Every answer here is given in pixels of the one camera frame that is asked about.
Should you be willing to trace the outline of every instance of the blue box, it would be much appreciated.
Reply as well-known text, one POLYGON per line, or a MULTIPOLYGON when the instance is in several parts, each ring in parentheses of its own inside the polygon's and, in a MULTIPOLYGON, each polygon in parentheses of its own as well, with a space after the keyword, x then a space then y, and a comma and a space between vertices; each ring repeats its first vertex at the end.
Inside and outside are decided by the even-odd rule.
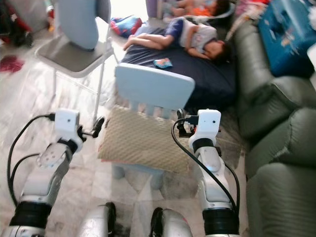
POLYGON ((309 77, 314 68, 307 49, 316 43, 316 31, 309 23, 308 0, 273 0, 262 19, 259 31, 274 76, 309 77))

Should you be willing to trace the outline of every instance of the tiled floor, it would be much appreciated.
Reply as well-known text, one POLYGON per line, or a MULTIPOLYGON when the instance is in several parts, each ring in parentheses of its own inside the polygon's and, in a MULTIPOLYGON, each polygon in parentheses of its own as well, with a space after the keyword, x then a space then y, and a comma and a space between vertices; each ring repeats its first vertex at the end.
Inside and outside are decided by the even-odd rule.
MULTIPOLYGON (((128 15, 119 8, 120 4, 130 4, 130 9, 137 6, 140 15, 144 14, 144 5, 138 1, 118 0, 112 4, 113 15, 128 15)), ((47 33, 37 35, 35 47, 13 49, 0 47, 0 55, 16 54, 25 60, 21 71, 14 74, 0 73, 0 232, 8 225, 14 212, 6 178, 6 161, 9 146, 22 126, 34 115, 54 111, 58 107, 67 107, 80 111, 80 122, 86 128, 91 126, 94 96, 76 87, 59 76, 57 96, 52 100, 52 70, 34 57, 34 51, 51 36, 47 33)), ((113 36, 114 48, 118 58, 124 52, 121 46, 124 40, 113 36)), ((99 115, 107 116, 113 100, 114 85, 113 58, 106 62, 106 72, 102 88, 99 115)), ((88 80, 95 86, 98 71, 93 72, 88 80)), ((222 147, 223 158, 232 165, 241 185, 240 233, 247 233, 247 215, 245 204, 244 149, 237 132, 233 110, 222 116, 222 133, 218 142, 222 147)), ((53 126, 47 121, 35 122, 22 137, 13 155, 13 163, 27 154, 42 151, 53 141, 53 126)), ((149 234, 150 217, 157 206, 168 207, 182 213, 188 220, 194 237, 204 236, 203 221, 199 200, 196 198, 197 184, 192 177, 183 177, 166 173, 161 190, 150 188, 150 176, 146 173, 127 171, 125 178, 112 178, 110 163, 101 162, 97 157, 100 138, 88 139, 83 150, 75 154, 71 168, 62 181, 62 186, 49 217, 47 236, 71 237, 76 231, 86 212, 98 204, 113 201, 117 206, 117 236, 145 237, 149 234)), ((15 192, 21 193, 27 174, 32 170, 34 160, 30 159, 21 165, 15 178, 15 192)), ((234 196, 233 178, 227 174, 231 192, 234 196)))

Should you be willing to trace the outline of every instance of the child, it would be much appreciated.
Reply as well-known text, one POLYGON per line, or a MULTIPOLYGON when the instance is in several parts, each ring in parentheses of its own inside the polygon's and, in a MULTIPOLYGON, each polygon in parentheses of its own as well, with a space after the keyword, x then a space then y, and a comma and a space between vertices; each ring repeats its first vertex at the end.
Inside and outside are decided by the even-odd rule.
POLYGON ((227 12, 230 8, 229 0, 180 0, 173 3, 171 12, 175 17, 184 15, 218 16, 227 12))
POLYGON ((194 25, 184 17, 173 19, 166 29, 164 36, 140 34, 130 36, 124 45, 126 50, 132 44, 163 50, 171 44, 179 44, 194 57, 213 60, 221 63, 229 59, 230 47, 221 40, 217 40, 216 29, 203 24, 194 25))

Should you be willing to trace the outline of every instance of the small blue package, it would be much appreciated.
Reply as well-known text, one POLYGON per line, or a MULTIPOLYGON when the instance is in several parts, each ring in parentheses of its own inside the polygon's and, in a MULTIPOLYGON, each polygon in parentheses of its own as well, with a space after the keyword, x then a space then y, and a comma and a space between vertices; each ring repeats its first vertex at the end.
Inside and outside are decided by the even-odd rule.
POLYGON ((157 59, 154 61, 154 65, 159 68, 169 68, 172 67, 172 63, 168 58, 157 59))

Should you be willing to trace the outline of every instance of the floor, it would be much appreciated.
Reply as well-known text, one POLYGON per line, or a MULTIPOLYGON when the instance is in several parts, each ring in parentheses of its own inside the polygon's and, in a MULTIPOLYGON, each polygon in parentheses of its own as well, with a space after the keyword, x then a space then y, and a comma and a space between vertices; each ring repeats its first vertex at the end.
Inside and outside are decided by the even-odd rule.
MULTIPOLYGON (((127 16, 131 12, 138 12, 145 20, 146 8, 143 1, 116 0, 113 2, 113 16, 127 16)), ((150 24, 159 25, 161 22, 151 20, 150 24)), ((0 73, 0 232, 8 225, 14 213, 6 184, 6 161, 10 145, 22 126, 34 115, 66 107, 79 110, 80 123, 86 129, 91 127, 95 98, 89 92, 68 80, 61 79, 66 77, 59 75, 57 96, 52 98, 52 69, 34 56, 34 51, 51 37, 52 35, 47 32, 37 34, 35 46, 32 49, 0 46, 0 58, 4 55, 15 54, 25 60, 25 65, 19 72, 0 73)), ((124 56, 121 46, 125 40, 113 34, 113 41, 115 52, 121 59, 124 56)), ((99 106, 100 116, 106 117, 113 106, 115 65, 114 58, 106 62, 99 106)), ((99 69, 83 82, 96 86, 98 73, 99 69)), ((221 127, 222 132, 218 136, 218 143, 223 151, 223 159, 234 168, 240 181, 240 234, 247 237, 249 234, 245 203, 245 146, 238 134, 233 108, 223 113, 221 127)), ((75 236, 87 211, 107 201, 113 201, 117 207, 117 236, 148 236, 151 214, 158 206, 168 207, 183 214, 190 224, 194 237, 205 235, 199 200, 196 196, 197 183, 192 177, 165 173, 164 185, 160 190, 150 188, 151 177, 146 173, 128 170, 125 178, 116 180, 111 175, 111 164, 101 162, 96 158, 101 140, 102 134, 97 139, 88 139, 83 150, 75 154, 49 217, 46 228, 48 237, 75 236)), ((13 163, 27 154, 43 151, 51 141, 54 141, 53 125, 44 120, 35 122, 17 144, 13 154, 13 163)), ((34 160, 32 159, 20 166, 14 183, 16 194, 21 193, 25 178, 33 167, 34 160)), ((233 178, 229 173, 226 175, 235 197, 233 178)))

